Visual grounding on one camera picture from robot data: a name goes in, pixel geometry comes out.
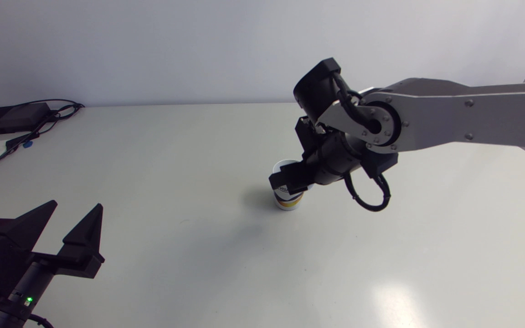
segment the table surface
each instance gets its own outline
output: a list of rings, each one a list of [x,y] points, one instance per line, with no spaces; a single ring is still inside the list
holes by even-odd
[[[275,208],[300,158],[288,104],[86,108],[0,162],[0,218],[58,201],[35,251],[104,206],[94,280],[57,276],[57,328],[525,327],[525,151],[400,154],[368,212],[340,181]],[[381,192],[362,170],[356,189]]]

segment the white paper cup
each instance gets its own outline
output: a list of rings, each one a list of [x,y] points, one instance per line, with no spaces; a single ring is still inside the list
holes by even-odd
[[[273,166],[273,173],[281,172],[281,166],[285,166],[287,164],[296,163],[298,160],[294,159],[284,159],[280,160]],[[303,192],[297,193],[294,195],[290,195],[289,191],[287,191],[287,186],[282,185],[281,187],[274,189],[273,194],[275,197],[275,205],[277,205],[278,208],[281,208],[282,210],[295,210],[298,208],[301,204],[301,199],[303,197]]]

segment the robotic arm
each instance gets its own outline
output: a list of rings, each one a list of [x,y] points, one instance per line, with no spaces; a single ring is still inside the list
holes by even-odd
[[[452,141],[525,147],[525,83],[467,87],[412,78],[358,93],[340,72],[333,58],[323,60],[294,88],[307,114],[295,127],[303,160],[271,175],[273,189],[286,185],[295,194],[343,179],[362,207],[378,211],[390,199],[382,173],[398,152]],[[382,189],[381,205],[364,203],[354,191],[350,172],[360,167]]]

